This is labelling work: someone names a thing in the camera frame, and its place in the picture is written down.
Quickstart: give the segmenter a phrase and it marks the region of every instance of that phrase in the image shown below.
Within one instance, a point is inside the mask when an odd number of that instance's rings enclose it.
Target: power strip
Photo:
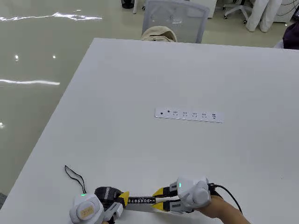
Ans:
[[[177,108],[156,108],[155,117],[223,123],[223,115],[221,113],[189,111]]]

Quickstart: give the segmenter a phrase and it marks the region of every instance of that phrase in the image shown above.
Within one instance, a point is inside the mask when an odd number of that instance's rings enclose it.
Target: ruler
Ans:
[[[155,197],[129,197],[128,204],[156,204]]]

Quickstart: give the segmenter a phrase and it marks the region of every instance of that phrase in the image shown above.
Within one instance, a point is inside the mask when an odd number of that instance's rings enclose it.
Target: glossy floor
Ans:
[[[0,0],[0,192],[9,193],[93,38],[139,39],[140,8],[133,15],[119,0]],[[203,43],[272,47],[285,31],[274,24],[250,33],[242,21],[216,11]]]

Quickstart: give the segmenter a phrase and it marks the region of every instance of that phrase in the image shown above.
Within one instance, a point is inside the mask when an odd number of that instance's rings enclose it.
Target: yellow label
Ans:
[[[83,210],[80,211],[81,218],[85,218],[85,217],[93,214],[93,212],[94,212],[93,207],[89,206],[86,209],[83,209]]]

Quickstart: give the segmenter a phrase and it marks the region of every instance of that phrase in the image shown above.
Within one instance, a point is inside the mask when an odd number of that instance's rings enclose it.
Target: black cable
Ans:
[[[223,186],[221,186],[221,185],[214,184],[214,183],[209,183],[208,185],[209,185],[212,189],[215,189],[215,188],[222,188],[222,189],[224,189],[224,190],[225,190],[225,191],[232,197],[232,199],[234,200],[234,202],[235,202],[236,205],[238,206],[239,211],[243,214],[242,209],[241,209],[239,203],[237,202],[237,200],[235,199],[235,197],[229,192],[229,190],[227,190],[225,187],[223,187]]]
[[[69,169],[69,170],[70,170],[71,172],[73,172],[75,175],[79,176],[79,177],[82,179],[83,185],[81,184],[81,182],[80,182],[77,178],[71,177],[71,175],[67,172],[66,169]],[[66,166],[66,165],[64,166],[64,170],[65,170],[66,174],[67,174],[71,179],[77,181],[77,182],[81,185],[82,190],[83,190],[83,194],[86,194],[87,192],[86,192],[86,190],[85,190],[85,183],[84,183],[83,177],[82,177],[81,175],[77,174],[75,171],[73,171],[71,168],[69,168],[69,167]]]
[[[284,16],[284,15],[287,15],[288,13],[290,13],[291,11],[293,11],[295,8],[297,8],[297,6],[299,5],[299,3],[297,3],[296,5],[295,5],[295,7],[293,7],[290,11],[288,11],[287,13],[284,13],[284,14],[282,14],[282,15],[278,15],[278,14],[276,14],[277,16]]]
[[[288,5],[291,5],[291,4],[294,4],[295,6],[295,2],[298,1],[298,0],[293,0],[292,2],[290,3],[287,3],[287,4],[281,4],[282,6],[288,6]]]

